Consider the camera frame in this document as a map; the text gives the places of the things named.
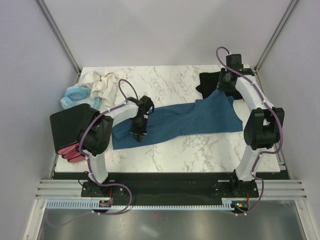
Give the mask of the black pink drawer organizer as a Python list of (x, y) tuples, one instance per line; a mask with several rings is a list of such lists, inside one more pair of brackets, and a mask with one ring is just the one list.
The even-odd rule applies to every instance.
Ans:
[(56, 112), (49, 117), (55, 153), (75, 164), (85, 160), (79, 152), (80, 133), (100, 114), (88, 103)]

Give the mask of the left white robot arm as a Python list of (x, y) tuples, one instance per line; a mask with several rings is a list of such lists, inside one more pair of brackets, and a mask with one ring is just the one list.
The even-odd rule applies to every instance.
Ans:
[(110, 143), (112, 128), (130, 119), (129, 133), (137, 142), (141, 142), (147, 135), (148, 115), (152, 114), (154, 109), (153, 101), (146, 95), (141, 99), (129, 97), (125, 102), (99, 113), (86, 129), (81, 127), (78, 151), (87, 160), (89, 178), (94, 181), (92, 191), (99, 197), (106, 196), (110, 191), (110, 185), (105, 181), (108, 171), (104, 152)]

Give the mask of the blue t shirt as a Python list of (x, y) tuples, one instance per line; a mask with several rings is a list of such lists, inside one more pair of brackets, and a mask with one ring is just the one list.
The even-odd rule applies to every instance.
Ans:
[(179, 136), (241, 132), (243, 122), (233, 102), (231, 96), (217, 89), (192, 103), (158, 107), (147, 119), (147, 134), (141, 142), (130, 133), (132, 121), (127, 119), (112, 128), (113, 149), (155, 145)]

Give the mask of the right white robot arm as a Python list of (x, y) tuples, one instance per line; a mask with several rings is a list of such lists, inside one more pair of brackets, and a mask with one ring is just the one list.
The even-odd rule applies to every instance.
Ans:
[(243, 130), (246, 148), (235, 169), (237, 179), (229, 184), (229, 191), (235, 197), (247, 191), (245, 182), (256, 178), (262, 155), (277, 154), (283, 144), (285, 112), (266, 98), (255, 79), (250, 74), (244, 75), (228, 68), (222, 68), (218, 78), (217, 89), (225, 93), (239, 92), (250, 111)]

